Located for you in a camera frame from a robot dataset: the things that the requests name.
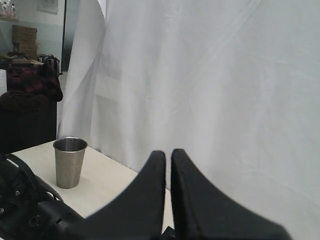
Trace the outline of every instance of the white table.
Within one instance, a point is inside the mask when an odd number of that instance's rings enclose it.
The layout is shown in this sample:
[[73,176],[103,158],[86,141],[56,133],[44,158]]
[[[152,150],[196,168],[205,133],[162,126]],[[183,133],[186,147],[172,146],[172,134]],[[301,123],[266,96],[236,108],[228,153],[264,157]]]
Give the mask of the white table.
[[[137,175],[135,171],[88,147],[79,185],[72,189],[62,189],[56,186],[55,152],[52,142],[16,152],[15,155],[25,161],[37,176],[52,186],[65,203],[83,217],[107,205]],[[162,229],[165,230],[167,226],[174,227],[171,195],[168,190],[165,191]]]

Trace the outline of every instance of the white backdrop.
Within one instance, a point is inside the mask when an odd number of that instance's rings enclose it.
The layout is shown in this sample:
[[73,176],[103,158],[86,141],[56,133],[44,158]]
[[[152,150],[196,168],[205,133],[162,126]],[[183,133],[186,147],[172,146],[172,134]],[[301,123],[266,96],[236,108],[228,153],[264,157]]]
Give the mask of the white backdrop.
[[136,171],[184,148],[230,197],[318,240],[319,1],[99,2],[81,3],[59,137]]

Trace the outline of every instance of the bottle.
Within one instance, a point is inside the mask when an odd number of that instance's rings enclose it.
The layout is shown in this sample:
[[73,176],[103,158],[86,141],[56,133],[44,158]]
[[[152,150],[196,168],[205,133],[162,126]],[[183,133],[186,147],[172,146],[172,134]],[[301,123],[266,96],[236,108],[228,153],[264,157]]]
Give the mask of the bottle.
[[2,5],[2,16],[8,17],[8,5],[6,1],[3,2],[3,5]]
[[11,17],[12,18],[16,18],[17,14],[16,14],[16,6],[14,3],[11,4]]

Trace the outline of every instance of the table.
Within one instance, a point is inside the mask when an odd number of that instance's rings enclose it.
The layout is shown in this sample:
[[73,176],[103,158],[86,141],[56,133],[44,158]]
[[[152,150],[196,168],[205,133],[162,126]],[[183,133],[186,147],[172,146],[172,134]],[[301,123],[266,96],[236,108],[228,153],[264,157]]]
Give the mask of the table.
[[[55,152],[53,142],[14,153],[25,161],[33,172],[52,186],[64,202],[83,217],[107,205],[136,177],[137,173],[88,147],[85,151],[81,179],[78,186],[62,189],[56,185]],[[165,191],[164,231],[174,227],[170,191]]]

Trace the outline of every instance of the backpack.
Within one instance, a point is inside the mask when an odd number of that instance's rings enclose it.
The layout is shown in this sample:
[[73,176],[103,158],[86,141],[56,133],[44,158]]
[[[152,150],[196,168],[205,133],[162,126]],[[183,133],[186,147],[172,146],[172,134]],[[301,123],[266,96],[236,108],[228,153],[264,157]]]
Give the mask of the backpack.
[[40,54],[38,55],[38,60],[39,62],[48,64],[49,66],[51,66],[52,69],[54,69],[54,71],[56,72],[57,77],[62,75],[62,73],[60,72],[60,60],[55,56],[53,56],[52,54],[50,55]]

